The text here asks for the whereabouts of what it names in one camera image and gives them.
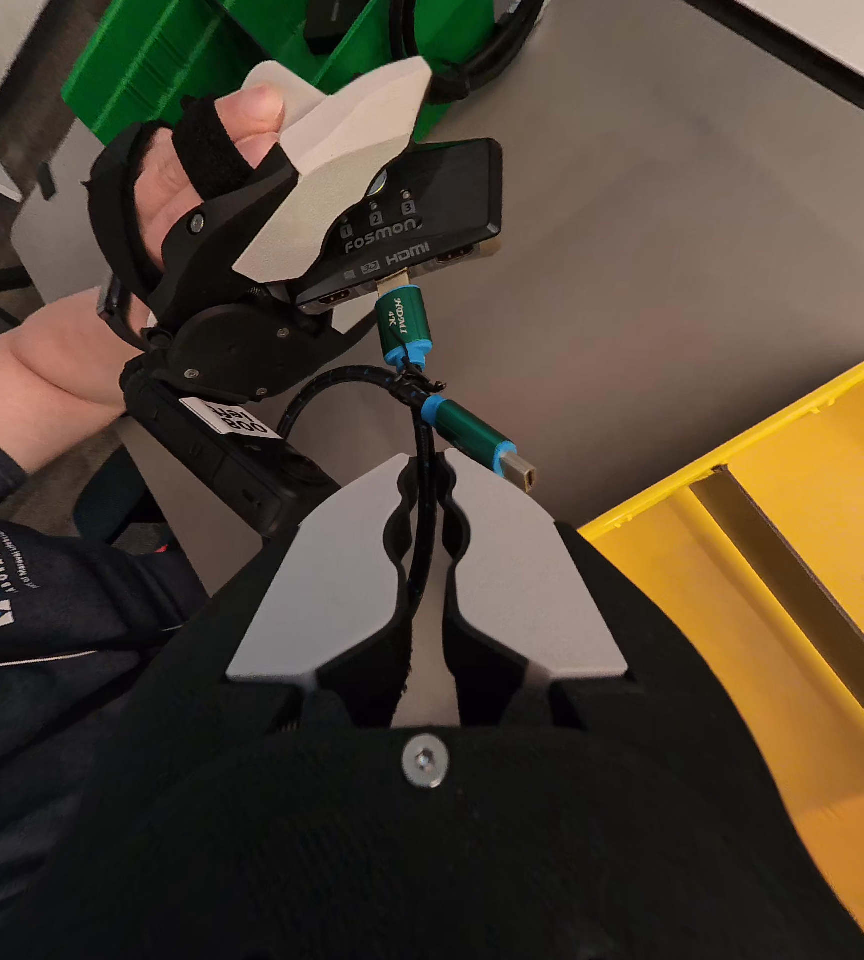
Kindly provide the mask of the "black braided cable green plug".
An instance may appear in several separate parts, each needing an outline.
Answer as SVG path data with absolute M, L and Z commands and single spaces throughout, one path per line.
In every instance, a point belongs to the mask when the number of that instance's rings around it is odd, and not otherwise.
M 289 437 L 303 411 L 325 391 L 344 383 L 375 386 L 406 407 L 412 418 L 416 461 L 416 528 L 413 558 L 406 586 L 411 617 L 423 598 L 435 549 L 437 474 L 434 435 L 499 478 L 529 494 L 535 467 L 523 459 L 508 437 L 448 399 L 445 385 L 425 375 L 433 342 L 423 296 L 400 274 L 379 290 L 375 313 L 384 363 L 337 366 L 314 377 L 288 404 L 275 427 Z

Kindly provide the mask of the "green plastic bin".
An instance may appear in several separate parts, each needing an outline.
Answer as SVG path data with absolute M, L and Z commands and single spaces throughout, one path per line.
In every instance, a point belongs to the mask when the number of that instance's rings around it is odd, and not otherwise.
M 105 145 L 133 123 L 175 123 L 186 97 L 229 94 L 263 62 L 332 94 L 391 61 L 389 2 L 366 2 L 324 53 L 306 42 L 307 9 L 302 1 L 112 2 L 62 99 Z

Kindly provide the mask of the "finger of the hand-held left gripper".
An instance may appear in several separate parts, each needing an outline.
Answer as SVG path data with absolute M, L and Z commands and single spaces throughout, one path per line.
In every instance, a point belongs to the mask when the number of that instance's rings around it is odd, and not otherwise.
M 297 184 L 233 264 L 258 283 L 301 278 L 316 262 L 333 222 L 366 196 L 377 175 L 409 145 L 432 70 L 421 56 L 376 68 L 325 95 L 281 63 L 264 61 L 243 89 L 278 91 L 278 145 Z

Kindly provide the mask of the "silver grey usb adapter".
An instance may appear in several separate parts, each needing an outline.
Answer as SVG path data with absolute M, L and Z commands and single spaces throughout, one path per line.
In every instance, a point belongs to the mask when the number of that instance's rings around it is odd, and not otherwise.
M 503 152 L 481 138 L 420 145 L 391 162 L 383 182 L 333 224 L 321 254 L 286 285 L 309 315 L 472 256 L 501 231 Z

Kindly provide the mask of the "person's left forearm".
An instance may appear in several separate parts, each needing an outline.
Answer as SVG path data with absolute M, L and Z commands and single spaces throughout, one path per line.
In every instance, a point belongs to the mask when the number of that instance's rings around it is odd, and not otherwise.
M 0 450 L 34 474 L 113 425 L 137 349 L 100 318 L 100 289 L 49 303 L 0 335 Z

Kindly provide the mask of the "yellow plastic bin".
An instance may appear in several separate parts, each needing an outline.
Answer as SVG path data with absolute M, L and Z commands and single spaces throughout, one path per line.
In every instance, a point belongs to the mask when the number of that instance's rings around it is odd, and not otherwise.
M 580 532 L 716 673 L 864 930 L 864 362 Z

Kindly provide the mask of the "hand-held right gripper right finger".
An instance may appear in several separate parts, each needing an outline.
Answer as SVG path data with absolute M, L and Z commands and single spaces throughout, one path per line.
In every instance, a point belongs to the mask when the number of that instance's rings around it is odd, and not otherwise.
M 616 679 L 628 664 L 552 517 L 521 489 L 447 450 L 447 504 L 465 522 L 453 561 L 458 615 L 524 668 L 528 686 Z

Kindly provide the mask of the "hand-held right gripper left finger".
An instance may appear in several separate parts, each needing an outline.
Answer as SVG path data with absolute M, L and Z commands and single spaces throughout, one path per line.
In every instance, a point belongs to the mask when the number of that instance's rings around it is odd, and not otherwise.
M 391 625 L 404 571 L 386 532 L 408 505 L 401 481 L 409 465 L 406 455 L 391 457 L 301 522 L 227 666 L 228 680 L 321 686 L 324 668 Z

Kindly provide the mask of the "person's left hand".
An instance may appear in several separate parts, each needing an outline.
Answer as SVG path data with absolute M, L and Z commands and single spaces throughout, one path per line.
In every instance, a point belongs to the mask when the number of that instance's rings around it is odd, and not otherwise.
M 215 102 L 220 124 L 250 169 L 256 168 L 278 141 L 284 102 L 272 86 L 258 84 Z M 174 149 L 173 134 L 156 133 L 134 188 L 138 224 L 147 236 L 165 234 L 200 201 Z

